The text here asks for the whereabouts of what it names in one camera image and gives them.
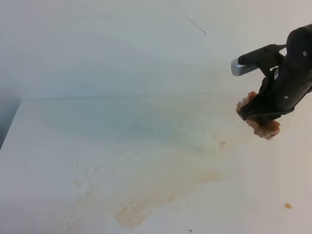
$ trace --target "white table surface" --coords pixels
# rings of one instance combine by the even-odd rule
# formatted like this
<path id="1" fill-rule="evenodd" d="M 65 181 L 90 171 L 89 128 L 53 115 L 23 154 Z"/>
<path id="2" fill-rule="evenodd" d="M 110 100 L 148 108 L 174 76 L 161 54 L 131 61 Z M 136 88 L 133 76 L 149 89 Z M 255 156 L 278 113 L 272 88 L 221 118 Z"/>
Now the white table surface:
<path id="1" fill-rule="evenodd" d="M 235 113 L 244 95 L 23 102 L 0 151 L 0 233 L 312 233 L 312 109 L 266 141 Z"/>

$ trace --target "white backdrop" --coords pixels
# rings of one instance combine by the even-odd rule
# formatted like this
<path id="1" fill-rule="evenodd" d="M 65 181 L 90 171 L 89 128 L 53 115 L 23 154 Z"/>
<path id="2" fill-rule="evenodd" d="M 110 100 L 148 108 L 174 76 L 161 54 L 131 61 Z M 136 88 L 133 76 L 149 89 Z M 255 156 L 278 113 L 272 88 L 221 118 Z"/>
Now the white backdrop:
<path id="1" fill-rule="evenodd" d="M 311 23 L 311 5 L 0 0 L 0 123 L 7 128 L 19 99 L 258 89 L 260 73 L 234 78 L 231 60 L 284 43 Z"/>

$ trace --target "silver metal part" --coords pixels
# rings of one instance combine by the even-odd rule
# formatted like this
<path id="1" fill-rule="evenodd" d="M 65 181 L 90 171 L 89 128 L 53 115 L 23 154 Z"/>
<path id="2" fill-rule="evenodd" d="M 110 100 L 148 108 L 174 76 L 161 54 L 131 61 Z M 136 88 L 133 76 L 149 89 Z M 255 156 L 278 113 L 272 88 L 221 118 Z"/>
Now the silver metal part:
<path id="1" fill-rule="evenodd" d="M 242 65 L 238 63 L 238 58 L 234 59 L 231 62 L 231 71 L 234 76 L 241 76 L 243 74 L 252 72 L 254 70 L 258 69 L 257 65 L 255 64 L 248 64 L 248 65 Z"/>

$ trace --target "orange crumb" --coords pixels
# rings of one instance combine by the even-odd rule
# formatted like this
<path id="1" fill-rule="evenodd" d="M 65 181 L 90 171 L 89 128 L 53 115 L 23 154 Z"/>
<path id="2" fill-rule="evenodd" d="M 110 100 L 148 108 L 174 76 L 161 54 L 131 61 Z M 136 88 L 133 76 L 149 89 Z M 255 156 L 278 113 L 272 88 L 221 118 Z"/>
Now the orange crumb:
<path id="1" fill-rule="evenodd" d="M 287 209 L 291 209 L 292 208 L 292 206 L 291 206 L 291 204 L 289 204 L 289 203 L 285 203 L 285 208 L 287 208 Z"/>

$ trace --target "food item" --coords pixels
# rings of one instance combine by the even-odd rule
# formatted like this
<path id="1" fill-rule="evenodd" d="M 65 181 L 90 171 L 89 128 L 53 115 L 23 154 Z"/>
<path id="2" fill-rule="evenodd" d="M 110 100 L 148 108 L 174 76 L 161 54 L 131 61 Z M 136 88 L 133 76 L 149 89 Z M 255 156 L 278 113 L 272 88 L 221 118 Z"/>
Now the food item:
<path id="1" fill-rule="evenodd" d="M 250 92 L 246 98 L 244 98 L 237 104 L 236 112 L 238 113 L 240 108 L 247 105 L 252 99 L 254 99 L 256 95 L 256 92 Z M 265 138 L 266 140 L 271 140 L 280 131 L 280 124 L 275 120 L 272 120 L 266 125 L 260 125 L 259 123 L 257 123 L 257 119 L 255 117 L 252 117 L 247 119 L 245 122 L 253 128 L 254 134 L 258 135 L 261 138 Z"/>
<path id="2" fill-rule="evenodd" d="M 291 206 L 291 204 L 289 204 L 289 203 L 285 203 L 285 208 L 287 208 L 287 209 L 291 209 L 292 208 L 292 206 Z"/>

